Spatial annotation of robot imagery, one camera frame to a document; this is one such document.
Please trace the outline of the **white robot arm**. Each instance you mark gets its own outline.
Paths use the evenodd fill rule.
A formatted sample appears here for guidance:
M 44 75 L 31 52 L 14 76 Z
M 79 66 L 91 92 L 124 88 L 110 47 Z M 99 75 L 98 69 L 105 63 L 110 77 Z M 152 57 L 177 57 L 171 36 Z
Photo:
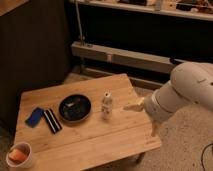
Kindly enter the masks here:
M 171 71 L 170 79 L 163 86 L 131 101 L 123 109 L 144 111 L 152 121 L 152 135 L 155 135 L 159 124 L 190 103 L 213 111 L 213 64 L 181 63 Z

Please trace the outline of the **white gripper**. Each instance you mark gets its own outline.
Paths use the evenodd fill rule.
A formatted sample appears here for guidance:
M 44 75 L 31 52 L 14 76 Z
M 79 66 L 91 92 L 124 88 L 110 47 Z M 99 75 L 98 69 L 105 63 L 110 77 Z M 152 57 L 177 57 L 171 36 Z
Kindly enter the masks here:
M 131 101 L 123 107 L 124 110 L 140 112 L 145 108 L 146 113 L 154 120 L 152 122 L 151 136 L 154 137 L 162 122 L 167 121 L 173 114 L 172 96 L 154 92 L 144 98 Z

